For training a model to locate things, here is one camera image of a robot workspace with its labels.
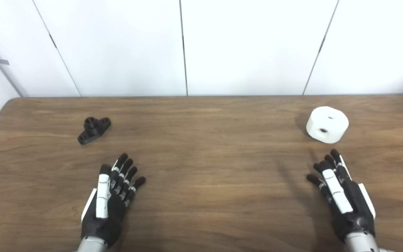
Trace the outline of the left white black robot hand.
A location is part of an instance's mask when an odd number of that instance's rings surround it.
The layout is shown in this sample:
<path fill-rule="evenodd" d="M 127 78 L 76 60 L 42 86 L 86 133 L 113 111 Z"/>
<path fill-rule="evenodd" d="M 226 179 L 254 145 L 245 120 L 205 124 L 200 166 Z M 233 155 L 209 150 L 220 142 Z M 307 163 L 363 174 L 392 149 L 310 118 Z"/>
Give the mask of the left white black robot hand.
<path fill-rule="evenodd" d="M 127 210 L 146 178 L 138 172 L 127 153 L 114 165 L 103 164 L 97 187 L 91 191 L 81 220 L 79 252 L 106 252 L 120 239 Z"/>

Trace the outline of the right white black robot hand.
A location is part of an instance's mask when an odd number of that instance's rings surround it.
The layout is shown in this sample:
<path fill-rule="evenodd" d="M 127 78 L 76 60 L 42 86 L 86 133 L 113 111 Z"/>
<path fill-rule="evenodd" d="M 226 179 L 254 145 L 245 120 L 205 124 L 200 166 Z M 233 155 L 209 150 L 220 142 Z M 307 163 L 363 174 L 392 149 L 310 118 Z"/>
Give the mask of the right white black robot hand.
<path fill-rule="evenodd" d="M 308 174 L 326 199 L 332 215 L 331 225 L 337 238 L 344 242 L 352 233 L 376 236 L 375 209 L 362 183 L 352 180 L 344 158 L 332 149 L 323 161 L 313 165 L 321 177 Z"/>

